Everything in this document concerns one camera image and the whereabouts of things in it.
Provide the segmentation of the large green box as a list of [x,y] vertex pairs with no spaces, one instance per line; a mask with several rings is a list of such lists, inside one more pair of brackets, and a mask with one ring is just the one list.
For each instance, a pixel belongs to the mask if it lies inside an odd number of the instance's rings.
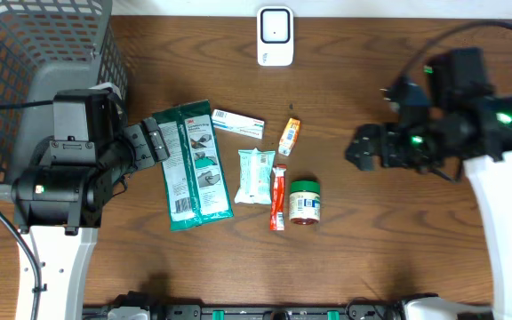
[[182,231],[232,218],[210,101],[179,105],[153,118],[169,152],[162,170],[170,229]]

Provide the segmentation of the orange small box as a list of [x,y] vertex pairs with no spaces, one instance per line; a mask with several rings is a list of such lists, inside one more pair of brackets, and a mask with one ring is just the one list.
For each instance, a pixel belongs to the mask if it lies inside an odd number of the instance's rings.
[[301,121],[290,118],[284,128],[278,144],[278,153],[282,156],[289,156],[295,146],[300,132]]

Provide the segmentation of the green lid jar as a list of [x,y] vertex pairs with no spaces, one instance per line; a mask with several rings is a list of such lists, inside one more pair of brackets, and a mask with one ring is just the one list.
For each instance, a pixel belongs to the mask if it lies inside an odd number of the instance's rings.
[[296,180],[291,183],[289,195],[289,219],[296,225],[313,225],[321,219],[320,185],[312,180]]

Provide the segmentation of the white green box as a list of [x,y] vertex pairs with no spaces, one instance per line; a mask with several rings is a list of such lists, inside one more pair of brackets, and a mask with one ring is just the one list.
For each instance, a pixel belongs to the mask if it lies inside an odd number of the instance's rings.
[[261,140],[264,135],[265,122],[248,116],[241,116],[228,111],[214,109],[213,126],[227,132]]

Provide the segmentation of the teal snack packet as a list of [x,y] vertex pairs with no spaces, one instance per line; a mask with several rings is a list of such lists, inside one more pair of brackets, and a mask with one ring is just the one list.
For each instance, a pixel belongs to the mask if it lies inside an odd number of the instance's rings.
[[240,183],[236,204],[271,204],[271,173],[275,151],[239,150]]

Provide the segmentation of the red stick sachet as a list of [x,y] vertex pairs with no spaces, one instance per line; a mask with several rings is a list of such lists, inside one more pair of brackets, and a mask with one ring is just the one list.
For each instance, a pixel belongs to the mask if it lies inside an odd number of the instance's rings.
[[287,166],[278,164],[273,167],[274,184],[272,188],[272,205],[270,211],[270,229],[284,231],[284,194],[285,172]]

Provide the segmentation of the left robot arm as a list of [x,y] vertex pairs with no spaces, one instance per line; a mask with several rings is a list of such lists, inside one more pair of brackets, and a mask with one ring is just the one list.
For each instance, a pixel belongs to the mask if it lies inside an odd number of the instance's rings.
[[58,92],[53,134],[12,184],[15,223],[28,251],[21,266],[16,317],[79,319],[101,216],[126,176],[170,156],[156,121],[129,125],[111,88]]

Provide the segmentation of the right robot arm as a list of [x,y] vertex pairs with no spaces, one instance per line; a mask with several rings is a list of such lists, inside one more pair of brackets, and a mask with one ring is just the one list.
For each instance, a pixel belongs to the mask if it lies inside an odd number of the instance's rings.
[[483,222],[493,277],[488,307],[421,294],[388,308],[389,319],[512,319],[512,96],[500,97],[479,48],[448,51],[426,66],[428,88],[400,76],[385,90],[394,123],[364,124],[345,157],[362,171],[376,165],[442,176],[455,158]]

